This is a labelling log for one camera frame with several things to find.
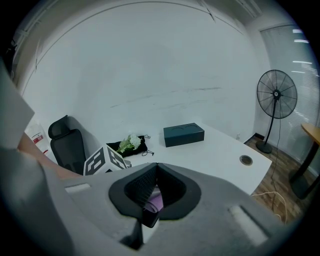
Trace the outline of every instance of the white wall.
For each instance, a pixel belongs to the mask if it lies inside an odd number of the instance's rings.
[[[70,115],[101,143],[189,122],[245,141],[258,64],[239,30],[181,5],[113,8],[63,35],[25,79],[23,97],[45,130]]]
[[[18,46],[14,58],[14,83],[19,91],[23,92],[30,78],[30,70],[36,66],[50,46],[64,35],[73,26],[88,19],[90,16],[120,5],[135,2],[148,2],[147,0],[42,0],[36,5],[36,11],[31,10],[19,25],[18,30],[25,30],[26,24],[37,21],[27,30],[27,38]],[[166,2],[181,3],[188,6],[199,6],[197,0],[166,0]],[[18,41],[20,33],[16,31],[14,39]]]

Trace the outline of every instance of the table leg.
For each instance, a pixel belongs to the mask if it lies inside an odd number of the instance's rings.
[[[303,177],[303,174],[307,170],[311,161],[314,159],[318,148],[319,145],[316,142],[314,142],[306,159],[304,160],[303,164],[300,166],[298,171],[296,171],[295,173],[291,172],[289,174],[289,183],[291,185],[292,191],[300,199],[304,199],[320,181],[320,176],[318,176],[316,180],[312,183],[312,185],[308,186],[307,180]]]

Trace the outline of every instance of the black cable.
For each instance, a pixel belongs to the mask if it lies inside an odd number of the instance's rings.
[[[279,141],[280,141],[280,133],[281,133],[281,111],[282,111],[282,108],[281,108],[281,100],[280,100],[280,126],[279,126],[279,139],[278,139],[278,142],[276,144],[276,158],[275,158],[275,164],[274,164],[274,168],[273,168],[273,171],[272,171],[272,174],[271,174],[271,180],[272,180],[272,184],[273,184],[273,187],[274,187],[274,196],[273,196],[273,199],[272,199],[272,211],[273,213],[275,212],[274,210],[274,205],[275,205],[275,198],[276,198],[276,192],[277,192],[277,188],[276,188],[276,184],[275,184],[275,181],[274,181],[274,174],[275,174],[275,170],[277,168],[277,161],[278,161],[278,156],[279,156],[279,152],[278,152],[278,145],[279,145]]]
[[[147,149],[146,151],[144,151],[144,152],[142,153],[142,156],[145,157],[146,155],[148,155],[148,153],[154,155],[154,152],[152,152],[152,151],[150,151],[150,150]]]

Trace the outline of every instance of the white cable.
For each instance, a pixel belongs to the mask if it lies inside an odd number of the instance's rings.
[[[280,221],[282,221],[282,219],[281,219],[281,216],[280,216],[279,214],[276,214],[276,213],[275,213],[274,215],[277,215],[277,216],[279,216],[279,218],[280,218]]]
[[[284,202],[284,209],[285,209],[285,219],[284,219],[284,224],[287,224],[287,217],[288,217],[288,214],[287,214],[287,204],[286,204],[286,200],[282,197],[282,195],[280,195],[278,192],[276,191],[273,191],[273,192],[264,192],[264,193],[261,193],[261,194],[252,194],[251,196],[254,197],[254,196],[262,196],[262,195],[265,195],[265,194],[278,194],[278,196],[280,196],[282,199],[283,199],[283,202]]]

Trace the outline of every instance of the fan stand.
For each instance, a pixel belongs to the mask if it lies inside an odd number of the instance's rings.
[[[270,124],[269,131],[268,131],[268,135],[266,136],[265,141],[261,141],[260,140],[260,141],[257,141],[255,143],[255,146],[258,148],[258,150],[260,150],[261,152],[266,153],[266,154],[270,154],[272,152],[272,147],[269,144],[267,144],[267,141],[269,139],[269,135],[270,135],[270,132],[271,132],[272,124],[274,123],[277,100],[278,100],[278,97],[280,97],[280,94],[278,94],[277,91],[275,91],[273,93],[273,95],[274,95],[274,99],[273,99],[274,103],[273,103],[272,119],[271,119],[271,124]]]

